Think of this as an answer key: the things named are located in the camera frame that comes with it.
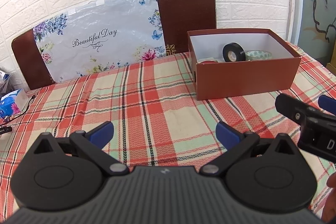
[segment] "ceramic bowl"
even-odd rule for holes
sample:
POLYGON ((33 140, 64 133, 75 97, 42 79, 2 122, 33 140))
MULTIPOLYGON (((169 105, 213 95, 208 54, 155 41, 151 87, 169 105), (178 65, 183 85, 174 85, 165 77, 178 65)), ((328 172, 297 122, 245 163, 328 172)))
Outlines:
POLYGON ((246 61, 272 59, 272 53, 267 51, 253 50, 245 52, 246 61))

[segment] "pink flower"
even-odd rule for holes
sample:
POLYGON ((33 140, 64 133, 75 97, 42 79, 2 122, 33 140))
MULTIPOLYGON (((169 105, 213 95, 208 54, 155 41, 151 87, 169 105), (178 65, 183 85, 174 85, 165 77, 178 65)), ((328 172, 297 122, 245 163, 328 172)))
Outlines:
POLYGON ((16 103, 12 103, 10 107, 13 110, 13 115, 21 112, 20 109, 17 107, 16 103))
POLYGON ((155 54, 156 54, 156 53, 155 53, 154 50, 148 49, 148 52, 144 52, 144 53, 142 54, 142 58, 141 58, 141 60, 143 60, 143 61, 146 61, 146 60, 153 60, 153 59, 156 57, 155 54))
POLYGON ((41 54, 44 63, 50 64, 52 61, 51 55, 47 52, 41 54))

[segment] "blue gripper pad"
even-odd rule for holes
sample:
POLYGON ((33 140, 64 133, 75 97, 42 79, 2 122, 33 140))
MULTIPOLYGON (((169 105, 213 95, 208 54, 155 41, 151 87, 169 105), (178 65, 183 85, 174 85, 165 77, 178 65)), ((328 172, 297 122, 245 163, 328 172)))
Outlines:
POLYGON ((230 150, 244 139, 244 135, 224 122, 216 125, 216 137, 220 143, 230 150))
POLYGON ((318 100, 320 108, 336 115, 336 100, 325 95, 321 95, 318 100))
POLYGON ((95 146, 103 149, 104 146, 107 145, 110 140, 112 140, 113 133, 113 123, 107 121, 85 133, 85 138, 87 138, 95 146))

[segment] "plaid tablecloth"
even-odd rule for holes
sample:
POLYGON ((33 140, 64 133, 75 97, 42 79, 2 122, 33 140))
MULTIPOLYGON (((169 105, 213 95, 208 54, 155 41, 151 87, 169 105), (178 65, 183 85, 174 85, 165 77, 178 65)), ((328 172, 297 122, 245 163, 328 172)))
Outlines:
MULTIPOLYGON (((295 47, 302 62, 290 90, 283 92, 317 105, 321 94, 336 98, 336 78, 295 47)), ((13 132, 0 138, 0 220, 17 209, 10 178, 36 137, 43 131, 66 137, 112 121, 115 133, 106 153, 129 165, 194 165, 197 169, 225 152, 217 141, 219 120, 237 130, 252 130, 270 138, 288 133, 295 142, 299 127, 279 114, 270 92, 234 98, 197 101, 189 54, 171 55, 76 80, 44 87, 28 112, 13 121, 13 132)), ((312 201, 321 211, 330 189, 326 180, 333 164, 304 153, 318 180, 312 201)))

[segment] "human hand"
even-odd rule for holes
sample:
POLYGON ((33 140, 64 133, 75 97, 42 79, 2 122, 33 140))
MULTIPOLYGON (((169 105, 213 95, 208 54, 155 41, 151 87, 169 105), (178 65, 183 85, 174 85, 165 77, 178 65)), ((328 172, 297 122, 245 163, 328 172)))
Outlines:
POLYGON ((329 222, 336 217, 336 173, 333 173, 327 180, 327 186, 333 188, 325 202, 322 221, 329 222))

